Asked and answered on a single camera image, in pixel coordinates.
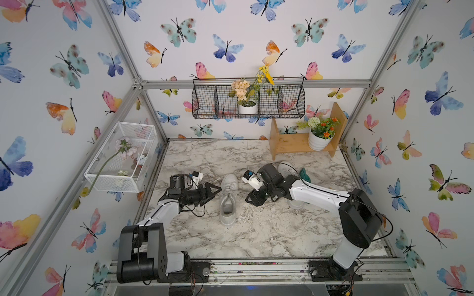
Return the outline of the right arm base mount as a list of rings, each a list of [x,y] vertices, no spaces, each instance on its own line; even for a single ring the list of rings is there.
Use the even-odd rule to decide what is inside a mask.
[[[308,262],[309,274],[313,282],[333,282],[333,281],[362,281],[361,275],[356,273],[359,266],[357,262],[345,269],[338,265],[331,257],[328,260],[312,260]]]

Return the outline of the aluminium front rail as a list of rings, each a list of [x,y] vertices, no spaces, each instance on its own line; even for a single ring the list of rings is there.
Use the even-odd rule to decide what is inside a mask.
[[[207,283],[160,283],[153,281],[145,285],[142,282],[125,284],[129,287],[194,288],[204,292],[211,287],[259,287],[259,286],[317,286],[326,294],[336,288],[352,290],[354,296],[367,296],[370,292],[377,295],[417,296],[418,288],[414,277],[403,259],[363,258],[355,272],[362,281],[313,282],[309,274],[308,262],[316,259],[202,259],[211,263],[211,274]]]

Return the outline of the white pot orange flowers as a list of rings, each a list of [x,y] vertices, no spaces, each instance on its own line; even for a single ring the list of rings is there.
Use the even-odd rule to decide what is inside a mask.
[[[311,117],[297,123],[298,130],[309,130],[309,147],[314,151],[324,150],[336,133],[340,121],[336,117],[320,119]]]

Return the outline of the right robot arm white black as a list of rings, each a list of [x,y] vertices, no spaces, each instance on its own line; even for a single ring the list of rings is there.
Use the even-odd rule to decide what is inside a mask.
[[[331,261],[332,265],[343,271],[352,268],[359,255],[376,241],[375,236],[385,218],[361,189],[336,191],[312,184],[300,176],[283,176],[274,163],[264,165],[256,173],[246,171],[242,180],[253,188],[246,202],[256,207],[262,206],[268,199],[277,201],[285,198],[337,214],[344,238]]]

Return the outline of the wooden shelf stand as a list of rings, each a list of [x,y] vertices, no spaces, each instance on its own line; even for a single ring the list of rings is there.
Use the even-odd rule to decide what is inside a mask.
[[[332,139],[316,138],[315,140],[310,140],[311,134],[309,133],[280,134],[277,122],[273,118],[269,138],[272,160],[276,159],[277,154],[315,151],[325,151],[328,152],[331,157],[333,157],[336,150],[338,149],[339,142],[348,123],[348,119],[337,102],[333,103],[330,117],[337,118],[340,122],[340,124],[335,127],[334,137]]]

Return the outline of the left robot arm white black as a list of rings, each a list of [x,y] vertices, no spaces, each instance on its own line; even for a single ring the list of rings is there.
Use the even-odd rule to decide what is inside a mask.
[[[172,175],[170,186],[159,199],[151,216],[135,225],[126,226],[120,234],[116,277],[120,284],[142,282],[145,285],[170,282],[182,276],[189,281],[193,272],[187,252],[169,252],[165,228],[191,205],[204,207],[222,191],[209,182],[199,184],[199,173]]]

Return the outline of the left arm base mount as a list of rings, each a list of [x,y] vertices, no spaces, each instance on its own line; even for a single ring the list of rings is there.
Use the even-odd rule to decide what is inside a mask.
[[[193,260],[187,252],[169,253],[165,275],[160,283],[207,283],[211,274],[209,261]]]

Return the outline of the white pot peach flowers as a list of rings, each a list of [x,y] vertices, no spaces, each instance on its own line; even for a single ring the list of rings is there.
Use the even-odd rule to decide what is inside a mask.
[[[268,65],[259,68],[253,82],[245,78],[232,82],[229,97],[235,97],[240,115],[256,115],[259,112],[260,89],[265,85],[274,85]]]

